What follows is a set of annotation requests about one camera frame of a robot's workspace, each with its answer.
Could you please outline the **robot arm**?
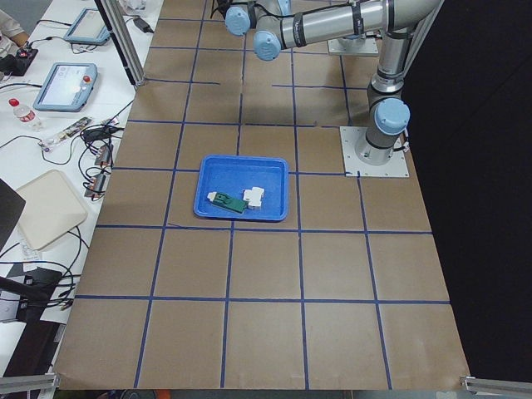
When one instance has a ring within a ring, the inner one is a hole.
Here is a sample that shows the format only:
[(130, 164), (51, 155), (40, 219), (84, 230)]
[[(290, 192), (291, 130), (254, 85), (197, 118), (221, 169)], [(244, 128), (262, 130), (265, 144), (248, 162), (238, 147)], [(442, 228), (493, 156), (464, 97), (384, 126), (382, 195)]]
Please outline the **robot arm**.
[(272, 61), (283, 50), (339, 38), (380, 32), (382, 51), (367, 88), (370, 124), (355, 144), (357, 158), (367, 165), (385, 165), (398, 151), (410, 110), (401, 100), (407, 64), (422, 44), (438, 1), (346, 1), (293, 12), (289, 1), (214, 1), (226, 29), (241, 37), (254, 32), (257, 58)]

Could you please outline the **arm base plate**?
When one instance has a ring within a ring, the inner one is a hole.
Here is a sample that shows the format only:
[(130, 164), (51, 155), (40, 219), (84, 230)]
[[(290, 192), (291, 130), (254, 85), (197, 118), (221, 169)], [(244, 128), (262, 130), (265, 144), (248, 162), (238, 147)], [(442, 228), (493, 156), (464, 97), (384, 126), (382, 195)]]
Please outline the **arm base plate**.
[(328, 41), (328, 52), (339, 56), (378, 57), (379, 51), (374, 38), (337, 38)]
[(350, 177), (408, 178), (401, 140), (389, 149), (377, 149), (366, 141), (364, 126), (341, 126), (344, 174)]

